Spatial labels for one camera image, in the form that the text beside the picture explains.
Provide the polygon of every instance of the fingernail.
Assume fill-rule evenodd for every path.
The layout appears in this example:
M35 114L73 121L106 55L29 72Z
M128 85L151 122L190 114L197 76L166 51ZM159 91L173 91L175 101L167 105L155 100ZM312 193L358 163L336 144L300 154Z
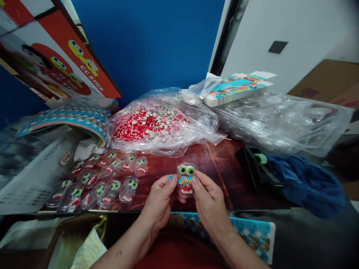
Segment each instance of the fingernail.
M195 176L192 177L191 181L192 181L193 184L197 184L197 183L198 183L198 179L197 179L197 177L195 177Z

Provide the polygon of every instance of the blue towel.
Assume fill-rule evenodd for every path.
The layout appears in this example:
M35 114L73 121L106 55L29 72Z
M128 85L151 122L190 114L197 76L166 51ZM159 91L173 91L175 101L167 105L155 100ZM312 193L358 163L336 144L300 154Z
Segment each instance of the blue towel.
M303 156L267 156L274 176L286 184L284 197L322 219L336 216L346 205L339 181Z

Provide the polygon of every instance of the yellow bag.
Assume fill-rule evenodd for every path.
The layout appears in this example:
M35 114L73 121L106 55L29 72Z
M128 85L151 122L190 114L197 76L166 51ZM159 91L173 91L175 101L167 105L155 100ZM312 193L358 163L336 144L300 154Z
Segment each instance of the yellow bag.
M105 229L100 229L106 222L107 217L100 217L102 218L101 222L94 226L83 245L79 248L71 269L88 269L107 251L102 243Z

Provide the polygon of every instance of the table surface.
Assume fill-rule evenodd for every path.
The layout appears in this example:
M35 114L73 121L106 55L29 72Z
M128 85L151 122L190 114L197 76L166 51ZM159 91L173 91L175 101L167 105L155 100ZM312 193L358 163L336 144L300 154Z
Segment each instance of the table surface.
M140 211L142 210L152 184L161 176L176 173L180 163L188 162L197 166L198 170L211 177L222 189L227 209L260 210L260 209L288 209L293 206L284 198L272 192L256 192L249 179L242 173L242 167L235 157L235 153L243 147L238 140L224 140L219 145L210 143L190 146L181 158L157 157L144 154L148 159L148 172L139 178L136 195L130 204L120 202L118 196L109 210ZM129 171L121 171L113 178L123 183ZM44 206L42 211L53 210ZM188 199L185 204L176 201L172 211L196 211L194 199Z

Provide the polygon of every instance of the blue wall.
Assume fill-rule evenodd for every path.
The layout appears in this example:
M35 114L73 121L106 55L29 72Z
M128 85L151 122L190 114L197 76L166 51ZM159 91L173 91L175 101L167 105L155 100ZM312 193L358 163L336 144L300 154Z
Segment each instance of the blue wall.
M143 93L205 78L225 0L72 0L127 105Z
M18 81L1 65L0 81L0 130L18 118L49 109L35 93Z

